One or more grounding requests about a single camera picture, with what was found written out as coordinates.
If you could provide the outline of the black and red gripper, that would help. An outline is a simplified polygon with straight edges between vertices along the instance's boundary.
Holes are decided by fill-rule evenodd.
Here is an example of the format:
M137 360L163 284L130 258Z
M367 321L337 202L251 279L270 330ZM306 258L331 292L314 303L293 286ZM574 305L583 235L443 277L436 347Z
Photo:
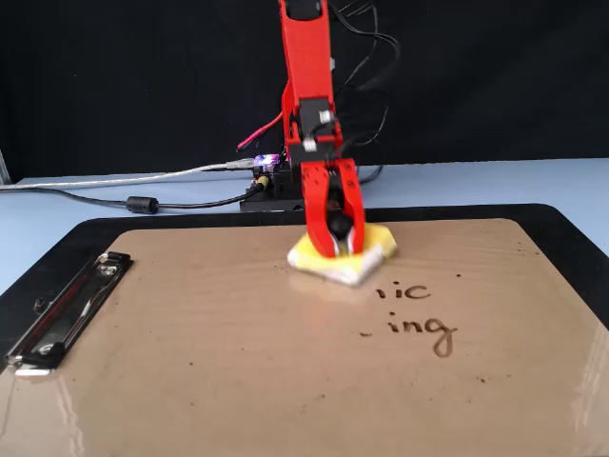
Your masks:
M298 129L292 129L292 133L287 136L287 160L290 165L301 164L307 235L320 255L335 257L339 247L327 224L329 174L324 161L336 160L341 154L340 125L317 123L313 128L304 129L302 134ZM347 250L350 254L359 254L363 251L365 213L355 162L339 159L335 164L341 178L344 213L353 221L346 239Z

